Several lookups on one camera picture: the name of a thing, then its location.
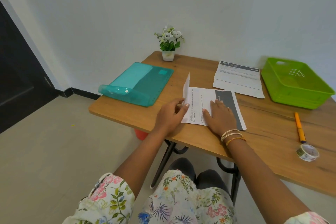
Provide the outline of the person's left hand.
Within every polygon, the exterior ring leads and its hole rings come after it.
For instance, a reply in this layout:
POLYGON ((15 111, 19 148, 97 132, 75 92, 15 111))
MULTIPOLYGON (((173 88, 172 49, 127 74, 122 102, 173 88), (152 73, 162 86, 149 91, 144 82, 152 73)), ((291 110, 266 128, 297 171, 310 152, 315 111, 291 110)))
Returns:
POLYGON ((164 104, 157 114, 153 132, 159 133, 161 136, 171 134, 182 122, 184 115, 175 114, 175 106, 182 104, 185 98, 176 98, 164 104))

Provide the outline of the white printed paper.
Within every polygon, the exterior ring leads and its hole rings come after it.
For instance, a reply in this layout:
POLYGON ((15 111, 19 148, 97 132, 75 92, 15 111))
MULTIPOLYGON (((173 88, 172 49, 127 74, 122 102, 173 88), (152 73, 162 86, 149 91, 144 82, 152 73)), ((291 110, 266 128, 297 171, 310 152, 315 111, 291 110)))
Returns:
POLYGON ((209 114, 212 115, 210 101, 218 99, 232 110, 237 122, 237 129, 240 131, 247 129, 233 91, 190 87, 190 74, 188 74, 183 86, 183 98, 183 104, 189 104, 190 106, 183 117, 182 123, 207 126, 203 118, 203 109, 207 109, 209 114))

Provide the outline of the orange pen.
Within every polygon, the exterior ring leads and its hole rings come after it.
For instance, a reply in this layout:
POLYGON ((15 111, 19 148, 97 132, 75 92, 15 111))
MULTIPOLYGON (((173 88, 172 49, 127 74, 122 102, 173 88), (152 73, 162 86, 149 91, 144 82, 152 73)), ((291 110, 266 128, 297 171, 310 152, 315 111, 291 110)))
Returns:
POLYGON ((303 131, 301 120, 300 120, 298 112, 294 112, 294 118, 295 118, 295 122, 296 122, 296 127, 297 127, 297 132, 298 132, 300 143, 301 144, 307 144, 307 141, 306 141, 306 138, 305 138, 305 133, 303 131))

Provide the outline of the black metal table frame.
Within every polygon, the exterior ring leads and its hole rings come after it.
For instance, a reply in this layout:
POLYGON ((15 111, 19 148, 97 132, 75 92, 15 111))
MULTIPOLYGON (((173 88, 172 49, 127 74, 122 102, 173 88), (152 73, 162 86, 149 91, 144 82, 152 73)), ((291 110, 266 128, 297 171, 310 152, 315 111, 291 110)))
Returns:
MULTIPOLYGON (((161 173, 163 172, 168 160, 170 159, 171 155, 173 153, 177 154, 177 155, 182 155, 185 154, 189 147, 188 146, 184 146, 182 149, 177 149, 177 143, 173 142, 173 141, 169 141, 167 139, 164 140, 165 144, 167 145, 166 151, 163 155, 163 158, 160 162, 160 165, 156 171, 156 174, 154 175, 153 181, 150 185, 150 188, 153 189, 161 175, 161 173)), ((238 166, 234 163, 232 168, 226 167, 222 162, 221 162, 221 158, 220 157, 216 157, 216 161, 217 164, 219 166, 219 168, 224 171, 225 173, 228 174, 232 174, 232 186, 231 186, 231 193, 230 193, 230 198, 233 202, 233 205, 236 204, 236 199, 237 199, 237 193, 238 193, 238 189, 239 189, 239 184, 240 184, 240 180, 241 180, 241 173, 238 169, 238 166)))

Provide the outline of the green plastic basket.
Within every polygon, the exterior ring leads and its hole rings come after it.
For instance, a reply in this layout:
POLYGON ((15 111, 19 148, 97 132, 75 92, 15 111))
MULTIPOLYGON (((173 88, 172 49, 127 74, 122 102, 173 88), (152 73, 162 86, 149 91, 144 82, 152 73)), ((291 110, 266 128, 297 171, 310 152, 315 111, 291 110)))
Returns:
POLYGON ((267 58, 261 75, 270 98, 277 103, 314 110, 335 95, 335 91, 303 62, 267 58))

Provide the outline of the gold bangle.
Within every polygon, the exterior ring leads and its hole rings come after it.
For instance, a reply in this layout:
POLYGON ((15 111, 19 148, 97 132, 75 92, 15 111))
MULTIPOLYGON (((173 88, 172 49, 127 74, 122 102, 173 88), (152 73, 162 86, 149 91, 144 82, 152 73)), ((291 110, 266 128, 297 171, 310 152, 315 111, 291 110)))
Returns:
POLYGON ((246 142, 246 140, 245 140, 243 137, 235 137, 235 138, 231 138, 231 139, 229 139, 229 140, 225 143, 226 147, 229 148, 229 144, 230 144, 231 142, 233 142, 233 141, 237 141, 237 140, 246 142))

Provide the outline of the black skirting board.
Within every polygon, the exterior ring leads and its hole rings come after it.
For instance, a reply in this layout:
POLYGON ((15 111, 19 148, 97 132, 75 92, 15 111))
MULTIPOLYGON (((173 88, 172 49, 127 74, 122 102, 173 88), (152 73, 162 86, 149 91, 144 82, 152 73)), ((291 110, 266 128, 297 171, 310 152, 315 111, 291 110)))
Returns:
POLYGON ((61 91, 61 90, 56 90, 58 95, 64 98, 69 98, 72 95, 79 95, 85 98, 89 98, 92 100, 97 100, 101 97, 101 95, 99 94, 94 94, 85 90, 80 90, 80 89, 76 89, 73 87, 70 87, 68 89, 66 89, 65 91, 61 91))

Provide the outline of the floral patterned shirt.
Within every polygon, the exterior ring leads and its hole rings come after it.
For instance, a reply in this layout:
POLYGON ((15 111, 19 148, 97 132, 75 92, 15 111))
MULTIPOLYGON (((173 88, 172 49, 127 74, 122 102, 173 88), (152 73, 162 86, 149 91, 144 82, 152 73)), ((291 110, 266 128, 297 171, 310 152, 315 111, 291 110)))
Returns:
MULTIPOLYGON (((135 196, 125 180, 103 175, 63 224, 128 224, 135 196)), ((221 188, 197 189, 180 170, 165 173, 138 214, 140 224, 237 224, 229 194, 221 188)))

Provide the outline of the small potted white flower plant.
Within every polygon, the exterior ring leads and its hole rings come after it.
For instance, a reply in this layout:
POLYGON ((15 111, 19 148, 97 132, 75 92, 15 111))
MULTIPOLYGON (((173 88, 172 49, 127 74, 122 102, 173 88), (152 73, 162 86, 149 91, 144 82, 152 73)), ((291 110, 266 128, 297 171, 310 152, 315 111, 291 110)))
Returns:
POLYGON ((180 48, 181 43, 185 42, 181 31, 176 30, 173 26, 166 25, 162 33, 155 32, 154 35, 159 40, 160 50, 164 61, 173 61, 176 49, 180 48))

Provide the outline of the black door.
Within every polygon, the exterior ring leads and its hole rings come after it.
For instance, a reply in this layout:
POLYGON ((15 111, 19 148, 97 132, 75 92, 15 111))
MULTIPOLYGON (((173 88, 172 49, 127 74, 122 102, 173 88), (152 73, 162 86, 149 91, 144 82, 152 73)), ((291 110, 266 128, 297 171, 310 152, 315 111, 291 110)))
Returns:
POLYGON ((0 133, 58 96, 0 1, 0 133))

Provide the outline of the person's right forearm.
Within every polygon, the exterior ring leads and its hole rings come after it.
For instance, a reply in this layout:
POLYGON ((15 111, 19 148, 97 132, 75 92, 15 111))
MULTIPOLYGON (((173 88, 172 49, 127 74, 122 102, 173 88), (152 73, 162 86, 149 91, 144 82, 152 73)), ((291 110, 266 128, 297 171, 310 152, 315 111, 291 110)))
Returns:
POLYGON ((310 212, 247 142, 233 141, 228 150, 267 224, 284 224, 291 217, 310 212))

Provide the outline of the person's right hand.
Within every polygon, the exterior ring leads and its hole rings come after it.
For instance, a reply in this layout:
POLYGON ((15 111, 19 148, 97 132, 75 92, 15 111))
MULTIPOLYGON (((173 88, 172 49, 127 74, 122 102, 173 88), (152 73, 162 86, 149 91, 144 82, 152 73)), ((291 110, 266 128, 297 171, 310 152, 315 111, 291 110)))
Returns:
POLYGON ((233 111, 226 107, 222 101, 218 99, 210 101, 210 111, 212 124, 208 127, 213 133, 221 137, 226 131, 237 129, 237 122, 233 111))

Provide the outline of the patterned tape roll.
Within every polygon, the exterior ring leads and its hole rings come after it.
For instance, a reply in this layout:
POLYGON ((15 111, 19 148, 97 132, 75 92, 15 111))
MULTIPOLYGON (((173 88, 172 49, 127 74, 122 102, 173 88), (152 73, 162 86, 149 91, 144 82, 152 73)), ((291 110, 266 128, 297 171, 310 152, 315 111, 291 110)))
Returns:
POLYGON ((313 162, 320 157, 318 150, 307 143, 302 143, 296 150, 298 157, 306 162, 313 162))

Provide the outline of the plain white paper sheet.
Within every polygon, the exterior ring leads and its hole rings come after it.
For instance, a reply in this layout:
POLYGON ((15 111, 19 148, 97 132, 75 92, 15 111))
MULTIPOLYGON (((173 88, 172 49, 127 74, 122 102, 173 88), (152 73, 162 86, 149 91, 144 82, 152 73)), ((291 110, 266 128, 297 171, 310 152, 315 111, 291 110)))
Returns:
POLYGON ((213 87, 222 90, 231 90, 238 94, 248 95, 259 99, 265 98, 261 81, 257 81, 256 86, 243 86, 231 82, 214 79, 213 87))

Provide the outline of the white sheet with dark header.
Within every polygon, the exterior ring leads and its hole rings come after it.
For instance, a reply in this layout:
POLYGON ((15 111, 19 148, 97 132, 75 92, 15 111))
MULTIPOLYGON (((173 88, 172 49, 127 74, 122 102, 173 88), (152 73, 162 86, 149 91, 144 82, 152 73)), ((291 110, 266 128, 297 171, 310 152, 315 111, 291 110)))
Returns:
POLYGON ((214 79, 262 90, 260 69, 258 68, 220 61, 214 79))

